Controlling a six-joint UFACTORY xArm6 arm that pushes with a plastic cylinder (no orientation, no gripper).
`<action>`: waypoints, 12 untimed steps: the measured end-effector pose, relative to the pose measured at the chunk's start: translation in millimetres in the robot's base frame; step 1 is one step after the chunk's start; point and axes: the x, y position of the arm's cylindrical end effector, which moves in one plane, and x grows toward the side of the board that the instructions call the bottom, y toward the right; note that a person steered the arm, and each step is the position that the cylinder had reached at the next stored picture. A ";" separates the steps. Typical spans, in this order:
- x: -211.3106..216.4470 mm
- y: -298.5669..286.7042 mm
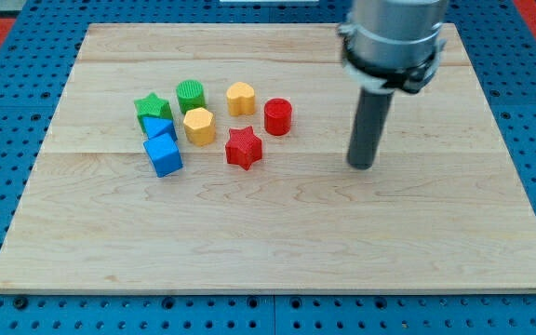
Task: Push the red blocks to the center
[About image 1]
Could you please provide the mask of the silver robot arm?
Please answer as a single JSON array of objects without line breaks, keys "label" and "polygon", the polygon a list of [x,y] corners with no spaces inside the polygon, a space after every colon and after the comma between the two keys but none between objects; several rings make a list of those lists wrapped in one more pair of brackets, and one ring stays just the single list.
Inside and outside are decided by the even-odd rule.
[{"label": "silver robot arm", "polygon": [[342,66],[372,94],[418,93],[435,76],[448,0],[355,0],[342,38]]}]

